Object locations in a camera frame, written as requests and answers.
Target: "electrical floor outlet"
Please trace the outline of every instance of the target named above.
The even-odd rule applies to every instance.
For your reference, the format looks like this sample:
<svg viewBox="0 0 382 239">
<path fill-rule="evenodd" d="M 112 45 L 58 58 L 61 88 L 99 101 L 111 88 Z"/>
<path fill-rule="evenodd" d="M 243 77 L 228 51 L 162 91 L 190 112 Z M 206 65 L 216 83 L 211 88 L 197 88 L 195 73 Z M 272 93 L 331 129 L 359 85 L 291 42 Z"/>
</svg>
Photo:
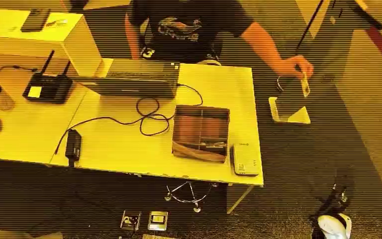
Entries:
<svg viewBox="0 0 382 239">
<path fill-rule="evenodd" d="M 141 212 L 124 210 L 121 221 L 121 229 L 138 231 L 140 227 Z"/>
<path fill-rule="evenodd" d="M 166 231 L 168 226 L 168 212 L 150 212 L 148 228 L 151 231 Z"/>
<path fill-rule="evenodd" d="M 161 236 L 154 236 L 154 235 L 143 235 L 143 239 L 175 239 L 175 238 L 166 238 L 166 237 L 161 237 Z"/>
</svg>

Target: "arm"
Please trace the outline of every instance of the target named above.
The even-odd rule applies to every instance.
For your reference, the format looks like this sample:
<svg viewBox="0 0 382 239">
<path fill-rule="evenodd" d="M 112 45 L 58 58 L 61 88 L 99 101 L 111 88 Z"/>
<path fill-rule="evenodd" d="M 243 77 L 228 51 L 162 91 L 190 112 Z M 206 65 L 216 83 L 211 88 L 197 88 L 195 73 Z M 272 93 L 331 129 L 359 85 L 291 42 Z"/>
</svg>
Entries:
<svg viewBox="0 0 382 239">
<path fill-rule="evenodd" d="M 131 24 L 128 14 L 125 14 L 125 34 L 128 40 L 132 59 L 140 58 L 140 28 Z"/>
<path fill-rule="evenodd" d="M 279 76 L 296 76 L 302 79 L 303 74 L 295 69 L 298 65 L 307 77 L 311 77 L 313 66 L 303 57 L 295 56 L 282 60 L 272 37 L 258 23 L 253 22 L 241 37 L 251 45 L 254 52 Z"/>
</svg>

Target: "laptop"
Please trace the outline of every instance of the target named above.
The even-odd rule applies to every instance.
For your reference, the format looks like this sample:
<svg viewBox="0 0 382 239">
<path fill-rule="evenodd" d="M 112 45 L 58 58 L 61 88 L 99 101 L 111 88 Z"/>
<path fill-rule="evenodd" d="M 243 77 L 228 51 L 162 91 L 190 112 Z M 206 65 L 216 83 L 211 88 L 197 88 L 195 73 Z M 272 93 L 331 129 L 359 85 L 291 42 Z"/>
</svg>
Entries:
<svg viewBox="0 0 382 239">
<path fill-rule="evenodd" d="M 114 59 L 106 77 L 75 77 L 77 82 L 103 96 L 173 99 L 180 63 Z"/>
</svg>

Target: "t-shirt graphic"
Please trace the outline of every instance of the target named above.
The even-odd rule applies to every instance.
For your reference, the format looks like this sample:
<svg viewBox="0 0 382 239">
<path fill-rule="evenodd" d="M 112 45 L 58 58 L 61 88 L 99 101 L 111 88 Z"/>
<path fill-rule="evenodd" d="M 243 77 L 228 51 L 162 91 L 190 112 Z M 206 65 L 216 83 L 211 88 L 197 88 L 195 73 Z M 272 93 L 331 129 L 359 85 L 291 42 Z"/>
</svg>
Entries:
<svg viewBox="0 0 382 239">
<path fill-rule="evenodd" d="M 187 22 L 185 24 L 176 21 L 177 19 L 174 16 L 168 16 L 159 21 L 158 32 L 170 36 L 172 39 L 197 42 L 199 34 L 196 31 L 202 27 L 200 19 L 195 19 L 192 24 L 188 23 L 189 25 L 187 25 Z"/>
</svg>

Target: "person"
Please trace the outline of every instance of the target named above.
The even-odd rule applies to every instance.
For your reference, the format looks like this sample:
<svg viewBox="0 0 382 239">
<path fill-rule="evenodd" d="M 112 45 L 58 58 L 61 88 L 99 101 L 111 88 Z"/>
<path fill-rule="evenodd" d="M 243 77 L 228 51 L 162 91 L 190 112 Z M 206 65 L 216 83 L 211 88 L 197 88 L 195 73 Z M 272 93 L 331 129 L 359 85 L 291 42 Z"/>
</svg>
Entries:
<svg viewBox="0 0 382 239">
<path fill-rule="evenodd" d="M 140 49 L 139 27 L 146 19 L 153 37 Z M 131 0 L 125 14 L 133 59 L 218 61 L 212 44 L 223 31 L 243 38 L 278 76 L 302 79 L 302 72 L 308 78 L 313 74 L 313 65 L 301 55 L 282 59 L 271 36 L 245 12 L 239 0 Z"/>
</svg>

